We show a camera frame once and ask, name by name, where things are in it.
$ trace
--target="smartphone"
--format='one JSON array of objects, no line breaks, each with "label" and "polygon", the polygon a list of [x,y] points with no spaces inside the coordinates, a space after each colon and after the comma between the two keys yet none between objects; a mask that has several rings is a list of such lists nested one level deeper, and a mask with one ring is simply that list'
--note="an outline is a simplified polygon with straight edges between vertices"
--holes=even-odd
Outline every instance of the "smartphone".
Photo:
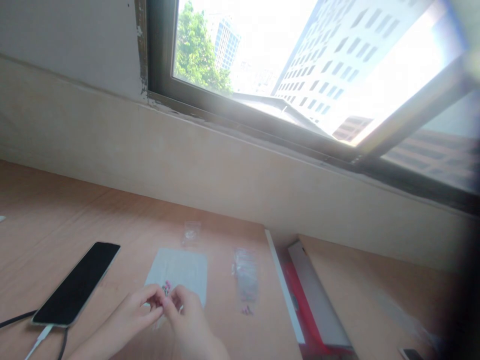
[{"label": "smartphone", "polygon": [[424,360],[415,349],[398,349],[405,360]]},{"label": "smartphone", "polygon": [[96,242],[70,271],[48,300],[37,310],[33,325],[67,328],[78,318],[99,282],[107,273],[120,245]]}]

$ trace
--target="paper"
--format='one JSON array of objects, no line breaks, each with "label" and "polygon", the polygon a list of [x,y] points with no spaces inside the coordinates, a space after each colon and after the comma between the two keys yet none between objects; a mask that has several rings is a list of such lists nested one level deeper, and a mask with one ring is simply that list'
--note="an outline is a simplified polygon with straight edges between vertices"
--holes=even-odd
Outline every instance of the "paper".
[{"label": "paper", "polygon": [[[163,286],[170,281],[171,288],[183,285],[197,293],[202,307],[207,301],[207,257],[190,251],[160,248],[146,276],[145,285],[158,284]],[[154,325],[158,329],[165,321],[162,316]]]}]

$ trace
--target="black cable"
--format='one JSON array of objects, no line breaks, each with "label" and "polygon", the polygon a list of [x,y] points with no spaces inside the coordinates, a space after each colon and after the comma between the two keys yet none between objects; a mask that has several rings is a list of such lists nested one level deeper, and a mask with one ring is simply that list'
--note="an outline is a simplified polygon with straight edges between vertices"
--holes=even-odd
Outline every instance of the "black cable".
[{"label": "black cable", "polygon": [[63,343],[61,344],[60,353],[58,354],[58,360],[62,360],[62,356],[64,355],[65,346],[67,345],[67,335],[69,333],[69,328],[65,328],[65,332],[63,333]]},{"label": "black cable", "polygon": [[[9,319],[7,321],[0,322],[0,329],[3,328],[3,327],[6,327],[7,325],[13,324],[17,321],[23,320],[25,318],[29,318],[32,315],[34,315],[36,312],[37,312],[37,310],[33,310],[33,311],[30,311],[30,312],[26,312],[22,315],[12,317],[11,319]],[[63,343],[61,344],[60,353],[58,354],[58,360],[62,360],[62,357],[64,356],[65,347],[67,346],[68,332],[69,332],[69,328],[66,327],[65,332],[63,333]]]},{"label": "black cable", "polygon": [[24,313],[23,315],[19,315],[19,316],[15,316],[15,317],[12,317],[10,320],[7,320],[7,321],[4,321],[2,323],[0,323],[0,329],[3,328],[3,327],[6,327],[7,325],[10,325],[12,323],[15,323],[19,320],[22,320],[22,319],[25,319],[25,318],[29,318],[31,317],[33,314],[35,314],[37,312],[37,310],[33,310],[33,311],[30,311],[30,312],[26,312]]}]

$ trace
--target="wooden desk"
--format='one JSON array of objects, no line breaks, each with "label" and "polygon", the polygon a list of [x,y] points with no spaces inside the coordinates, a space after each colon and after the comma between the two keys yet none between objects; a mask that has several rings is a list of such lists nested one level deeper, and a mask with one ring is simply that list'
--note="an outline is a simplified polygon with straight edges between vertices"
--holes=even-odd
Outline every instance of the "wooden desk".
[{"label": "wooden desk", "polygon": [[[205,306],[212,331],[232,359],[301,359],[264,227],[0,161],[0,320],[43,304],[96,241],[120,253],[68,333],[65,359],[130,291],[144,285],[160,247],[180,249],[184,222],[201,221],[193,251],[208,259]],[[259,304],[236,307],[234,247],[256,251]],[[28,320],[0,329],[0,359],[23,359],[41,328]],[[63,332],[53,330],[32,355],[56,359]],[[146,329],[115,359],[179,359],[170,326]]]},{"label": "wooden desk", "polygon": [[360,360],[403,360],[398,348],[414,348],[430,359],[433,350],[406,330],[410,322],[402,314],[443,335],[453,275],[304,235],[299,239]]}]

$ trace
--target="tree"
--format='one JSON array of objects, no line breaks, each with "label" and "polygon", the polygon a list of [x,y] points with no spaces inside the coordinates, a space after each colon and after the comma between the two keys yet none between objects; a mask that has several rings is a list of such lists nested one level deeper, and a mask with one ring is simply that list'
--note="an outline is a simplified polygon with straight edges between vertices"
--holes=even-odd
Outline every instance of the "tree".
[{"label": "tree", "polygon": [[190,0],[178,16],[174,74],[214,93],[232,93],[230,71],[215,68],[215,51],[204,12],[194,12]]}]

